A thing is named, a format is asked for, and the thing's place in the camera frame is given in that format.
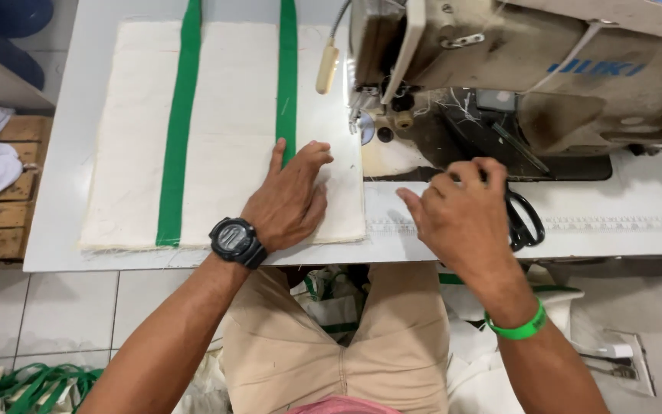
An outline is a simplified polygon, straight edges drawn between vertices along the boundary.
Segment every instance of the watch face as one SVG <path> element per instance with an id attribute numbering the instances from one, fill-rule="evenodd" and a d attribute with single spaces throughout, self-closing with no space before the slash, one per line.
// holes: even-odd
<path id="1" fill-rule="evenodd" d="M 243 252 L 251 241 L 244 226 L 234 223 L 224 227 L 216 238 L 221 249 L 237 253 Z"/>

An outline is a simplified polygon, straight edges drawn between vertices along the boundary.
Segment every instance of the measuring tape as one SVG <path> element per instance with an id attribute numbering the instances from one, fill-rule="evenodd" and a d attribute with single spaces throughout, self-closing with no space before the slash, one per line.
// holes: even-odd
<path id="1" fill-rule="evenodd" d="M 662 216 L 618 217 L 542 217 L 546 233 L 662 233 Z M 367 234 L 382 237 L 416 237 L 418 230 L 411 219 L 389 217 L 367 220 Z"/>

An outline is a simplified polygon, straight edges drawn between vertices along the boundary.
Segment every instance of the hand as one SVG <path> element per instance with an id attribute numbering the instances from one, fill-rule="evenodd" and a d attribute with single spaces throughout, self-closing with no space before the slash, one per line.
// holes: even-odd
<path id="1" fill-rule="evenodd" d="M 262 186 L 246 202 L 241 218 L 257 230 L 257 238 L 272 253 L 297 245 L 326 214 L 326 185 L 315 189 L 318 170 L 333 161 L 331 145 L 311 141 L 282 168 L 285 139 L 272 149 L 270 171 Z"/>
<path id="2" fill-rule="evenodd" d="M 480 179 L 487 173 L 487 184 Z M 460 184 L 449 174 L 457 175 Z M 409 189 L 397 194 L 418 227 L 418 239 L 467 284 L 488 283 L 504 274 L 521 275 L 508 243 L 505 166 L 493 158 L 474 158 L 449 165 L 418 197 Z"/>

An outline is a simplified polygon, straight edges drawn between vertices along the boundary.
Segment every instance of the wooden crate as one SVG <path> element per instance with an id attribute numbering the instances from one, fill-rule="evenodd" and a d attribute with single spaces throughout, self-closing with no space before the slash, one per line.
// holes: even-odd
<path id="1" fill-rule="evenodd" d="M 0 192 L 0 267 L 21 264 L 24 258 L 51 126 L 50 117 L 15 115 L 0 132 L 0 142 L 17 150 L 25 168 Z"/>

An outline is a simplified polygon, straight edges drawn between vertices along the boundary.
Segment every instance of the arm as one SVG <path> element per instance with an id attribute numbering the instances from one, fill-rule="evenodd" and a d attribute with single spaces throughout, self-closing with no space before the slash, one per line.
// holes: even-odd
<path id="1" fill-rule="evenodd" d="M 487 184 L 480 169 L 487 172 Z M 457 175 L 460 184 L 448 174 Z M 448 174 L 435 176 L 421 197 L 398 190 L 418 238 L 455 270 L 494 325 L 526 324 L 538 301 L 508 245 L 507 170 L 492 158 L 475 158 L 451 164 Z M 608 412 L 586 365 L 550 320 L 528 339 L 498 341 L 510 383 L 528 414 Z"/>
<path id="2" fill-rule="evenodd" d="M 282 168 L 285 140 L 275 146 L 267 178 L 241 214 L 268 253 L 299 243 L 323 219 L 325 186 L 313 188 L 313 182 L 321 166 L 333 161 L 329 148 L 313 141 Z M 127 338 L 79 414 L 170 413 L 248 276 L 241 264 L 211 253 Z"/>

